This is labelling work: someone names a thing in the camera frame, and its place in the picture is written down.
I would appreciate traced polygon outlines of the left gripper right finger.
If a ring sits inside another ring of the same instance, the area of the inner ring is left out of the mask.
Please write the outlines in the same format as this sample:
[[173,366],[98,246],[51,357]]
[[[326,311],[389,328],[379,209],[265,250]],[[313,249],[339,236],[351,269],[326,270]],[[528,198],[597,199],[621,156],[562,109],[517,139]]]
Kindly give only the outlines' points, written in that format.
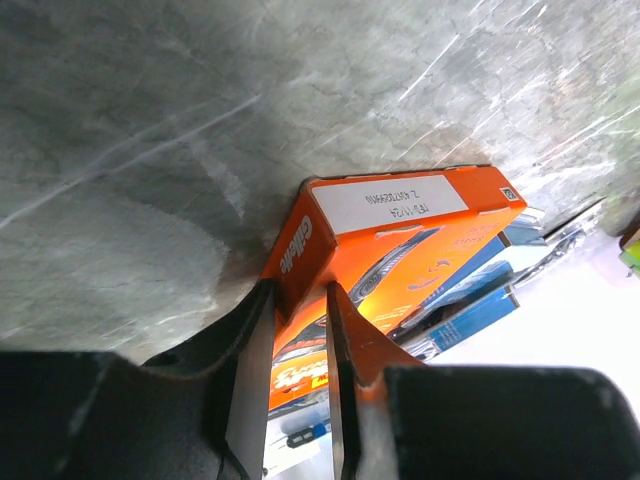
[[582,368],[425,365],[327,287],[338,479],[635,479],[639,429]]

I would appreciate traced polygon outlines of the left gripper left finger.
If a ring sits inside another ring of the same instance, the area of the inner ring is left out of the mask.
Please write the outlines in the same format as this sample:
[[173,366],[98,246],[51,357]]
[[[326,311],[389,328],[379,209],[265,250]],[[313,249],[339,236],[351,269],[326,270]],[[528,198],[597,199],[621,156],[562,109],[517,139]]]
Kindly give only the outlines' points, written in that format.
[[5,479],[258,479],[275,284],[137,365],[110,351],[1,355]]

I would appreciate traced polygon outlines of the blue razor blister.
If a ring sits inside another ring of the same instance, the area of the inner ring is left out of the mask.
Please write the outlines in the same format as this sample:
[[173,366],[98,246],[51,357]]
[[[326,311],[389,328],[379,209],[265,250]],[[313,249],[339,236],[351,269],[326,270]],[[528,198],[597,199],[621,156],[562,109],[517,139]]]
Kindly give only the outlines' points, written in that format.
[[[464,342],[519,307],[512,287],[480,290],[460,302],[444,305],[392,341],[408,354],[427,363]],[[326,329],[286,347],[274,359],[271,374],[270,415],[285,414],[328,399]],[[330,419],[317,419],[280,433],[265,447],[262,476],[275,475],[303,462],[319,451],[318,440],[331,432]]]
[[513,284],[549,252],[540,220],[527,208],[389,334],[410,355],[429,361],[515,311]]

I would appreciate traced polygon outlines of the orange razor box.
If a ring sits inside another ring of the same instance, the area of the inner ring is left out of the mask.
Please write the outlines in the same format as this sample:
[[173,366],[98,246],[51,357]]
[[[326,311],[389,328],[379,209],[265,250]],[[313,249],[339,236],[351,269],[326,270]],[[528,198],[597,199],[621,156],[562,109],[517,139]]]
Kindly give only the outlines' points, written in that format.
[[262,273],[277,285],[270,408],[328,384],[331,282],[389,333],[526,206],[492,166],[304,181]]

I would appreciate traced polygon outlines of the green black razor box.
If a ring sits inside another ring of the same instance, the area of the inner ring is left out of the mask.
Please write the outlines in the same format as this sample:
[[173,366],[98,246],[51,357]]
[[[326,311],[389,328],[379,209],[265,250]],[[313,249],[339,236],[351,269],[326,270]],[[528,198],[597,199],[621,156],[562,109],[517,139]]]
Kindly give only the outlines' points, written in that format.
[[619,241],[619,259],[628,269],[628,275],[640,276],[640,233],[639,227],[631,227]]

